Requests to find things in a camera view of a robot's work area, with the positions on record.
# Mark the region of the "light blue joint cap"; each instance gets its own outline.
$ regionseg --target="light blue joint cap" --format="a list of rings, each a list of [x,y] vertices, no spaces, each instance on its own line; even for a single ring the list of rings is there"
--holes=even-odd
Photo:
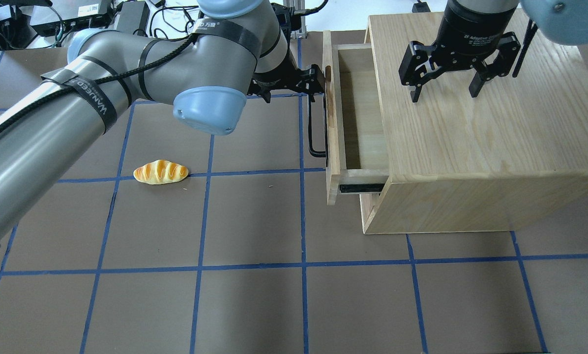
[[[198,0],[200,10],[211,18],[233,18],[247,14],[264,0]]]
[[[83,29],[76,33],[76,35],[73,36],[73,40],[71,40],[69,49],[67,49],[67,63],[76,60],[80,54],[80,50],[82,50],[82,47],[92,36],[104,31],[117,32],[114,29]]]
[[[174,99],[174,117],[191,128],[213,135],[235,130],[246,95],[227,87],[199,87],[180,92]]]
[[[588,43],[588,0],[521,0],[521,7],[552,42]]]

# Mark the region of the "drawer handle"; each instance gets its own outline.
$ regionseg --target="drawer handle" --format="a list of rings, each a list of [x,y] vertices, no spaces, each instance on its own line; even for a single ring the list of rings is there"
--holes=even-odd
[[[314,141],[312,141],[312,95],[307,95],[307,141],[309,142],[309,153],[313,157],[325,157],[327,158],[327,129],[325,130],[325,150],[324,151],[317,151],[314,149]],[[323,109],[324,109],[324,125],[327,124],[327,111],[325,110],[326,100],[325,96],[323,95]]]

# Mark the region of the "light wood surface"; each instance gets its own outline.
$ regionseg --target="light wood surface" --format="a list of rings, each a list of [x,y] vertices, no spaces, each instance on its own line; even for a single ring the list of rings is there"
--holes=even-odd
[[[385,183],[388,154],[370,44],[331,45],[323,33],[327,98],[327,204],[340,184]]]
[[[588,177],[388,183],[364,220],[366,234],[508,231],[588,195]]]
[[[410,40],[433,42],[441,17],[369,18],[391,180],[588,171],[587,69],[577,47],[554,44],[540,32],[518,78],[495,78],[473,99],[473,70],[445,73],[411,103],[397,69]],[[523,38],[527,21],[517,11],[508,30]]]
[[[364,233],[388,234],[518,229],[588,194],[578,49],[537,34],[519,78],[496,78],[473,99],[474,72],[446,73],[414,104],[397,70],[409,40],[433,42],[441,16],[371,16],[370,51],[325,38],[328,198],[339,184],[386,181],[360,204]],[[519,11],[508,30],[523,36],[527,20]]]

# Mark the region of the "bread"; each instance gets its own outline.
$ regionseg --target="bread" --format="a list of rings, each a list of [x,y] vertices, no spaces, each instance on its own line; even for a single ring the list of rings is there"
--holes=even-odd
[[[165,184],[182,181],[189,175],[189,169],[167,160],[156,160],[137,168],[132,175],[142,183]]]

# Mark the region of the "open drawer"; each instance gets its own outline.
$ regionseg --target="open drawer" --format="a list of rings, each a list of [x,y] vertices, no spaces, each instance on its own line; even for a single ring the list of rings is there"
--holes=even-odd
[[[388,180],[370,43],[332,45],[323,34],[327,101],[327,204],[340,193],[380,193]]]

